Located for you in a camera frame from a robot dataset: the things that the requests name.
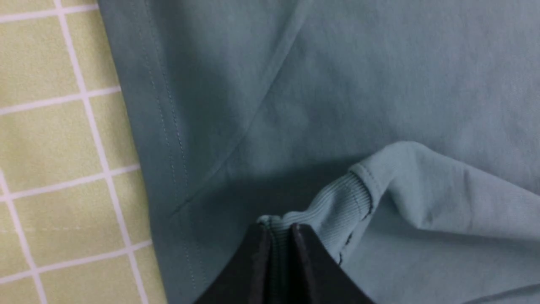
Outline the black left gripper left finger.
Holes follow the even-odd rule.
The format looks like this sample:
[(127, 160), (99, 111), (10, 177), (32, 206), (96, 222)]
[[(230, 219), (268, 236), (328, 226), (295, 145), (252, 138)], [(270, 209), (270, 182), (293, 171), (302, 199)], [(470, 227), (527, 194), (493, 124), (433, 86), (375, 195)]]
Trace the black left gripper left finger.
[(200, 296), (197, 304), (265, 304), (271, 236), (251, 225), (231, 260)]

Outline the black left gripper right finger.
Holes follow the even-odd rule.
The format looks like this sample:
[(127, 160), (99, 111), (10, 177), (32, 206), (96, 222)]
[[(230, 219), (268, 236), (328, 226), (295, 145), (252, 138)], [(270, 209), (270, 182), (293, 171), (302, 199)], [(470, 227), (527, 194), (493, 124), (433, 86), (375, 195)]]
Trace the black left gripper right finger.
[(373, 304), (332, 259), (309, 225), (289, 230), (289, 302), (291, 304)]

